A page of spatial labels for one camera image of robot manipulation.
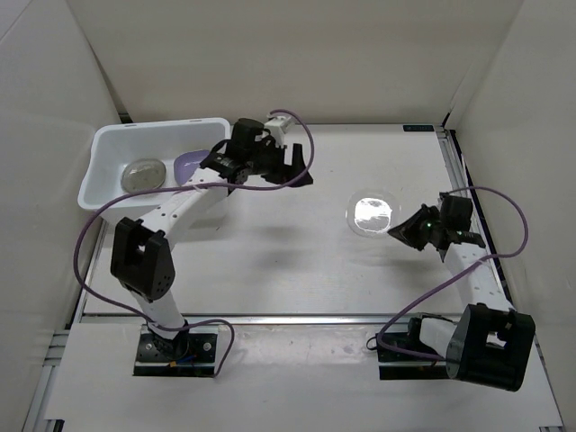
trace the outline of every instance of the white tray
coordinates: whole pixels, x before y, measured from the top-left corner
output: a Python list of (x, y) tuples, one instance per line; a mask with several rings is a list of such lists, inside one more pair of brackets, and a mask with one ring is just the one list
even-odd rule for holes
[[(177, 186), (174, 160), (178, 156), (188, 151), (209, 150), (229, 137), (230, 124), (220, 118), (105, 126), (94, 135), (90, 165), (80, 186), (78, 204), (83, 209), (96, 210), (124, 195), (122, 172), (128, 164), (142, 158), (164, 162), (163, 187)], [(112, 224), (123, 217), (137, 219), (166, 199), (167, 195), (161, 193), (130, 198), (105, 211), (103, 218)], [(212, 208), (204, 219), (219, 219), (225, 213), (223, 202)]]

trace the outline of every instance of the white wall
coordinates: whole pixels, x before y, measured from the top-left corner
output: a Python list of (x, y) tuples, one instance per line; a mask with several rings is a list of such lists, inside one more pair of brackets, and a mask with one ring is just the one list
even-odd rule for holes
[(22, 427), (51, 334), (74, 305), (72, 249), (86, 218), (77, 190), (95, 131), (118, 121), (66, 1), (33, 0), (24, 9), (25, 3), (0, 7), (0, 430), (6, 431)]
[[(576, 430), (576, 2), (526, 0), (457, 134), (477, 185), (518, 200), (526, 252), (504, 263), (517, 305), (533, 314), (561, 413)], [(518, 217), (481, 201), (501, 251)]]
[(69, 2), (137, 122), (282, 106), (332, 123), (440, 123), (461, 111), (522, 3)]

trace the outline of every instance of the purple object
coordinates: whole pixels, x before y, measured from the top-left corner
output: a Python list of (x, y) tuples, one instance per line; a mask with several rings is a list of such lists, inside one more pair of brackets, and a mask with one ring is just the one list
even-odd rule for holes
[(196, 150), (189, 151), (177, 157), (174, 161), (174, 178), (179, 185), (183, 185), (196, 171), (196, 168), (200, 165), (208, 155), (209, 150)]

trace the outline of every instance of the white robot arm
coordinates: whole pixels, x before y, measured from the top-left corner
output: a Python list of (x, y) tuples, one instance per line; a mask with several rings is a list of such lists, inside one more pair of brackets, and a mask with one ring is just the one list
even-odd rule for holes
[[(292, 163), (284, 163), (284, 134), (292, 124), (292, 118), (283, 116), (276, 116), (266, 124), (238, 120), (230, 139), (218, 143), (185, 184), (199, 187), (174, 193), (138, 220), (124, 218), (117, 224), (112, 275), (153, 319), (148, 328), (155, 347), (164, 356), (177, 359), (186, 351), (187, 331), (160, 328), (179, 329), (186, 323), (170, 292), (176, 277), (171, 251), (186, 230), (231, 194), (233, 188), (225, 185), (242, 185), (249, 176), (262, 176), (276, 185), (299, 177), (290, 187), (312, 184), (310, 173), (302, 174), (305, 164), (301, 144), (292, 147)], [(202, 184), (223, 186), (202, 188)]]
[(432, 244), (453, 276), (475, 266), (456, 282), (465, 305), (460, 320), (426, 313), (410, 319), (403, 349), (432, 348), (445, 360), (449, 378), (516, 391), (524, 380), (536, 326), (529, 315), (514, 310), (495, 283), (488, 259), (483, 259), (484, 241), (469, 231), (472, 214), (471, 199), (441, 193), (437, 207), (423, 204), (388, 231), (418, 250)]

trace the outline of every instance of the white connector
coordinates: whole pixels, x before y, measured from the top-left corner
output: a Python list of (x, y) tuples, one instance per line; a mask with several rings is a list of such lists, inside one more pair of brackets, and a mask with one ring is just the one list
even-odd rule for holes
[(276, 140), (276, 146), (279, 149), (286, 148), (284, 135), (295, 124), (294, 119), (285, 115), (268, 115), (268, 118), (270, 120), (265, 123), (264, 128), (270, 131), (270, 135)]

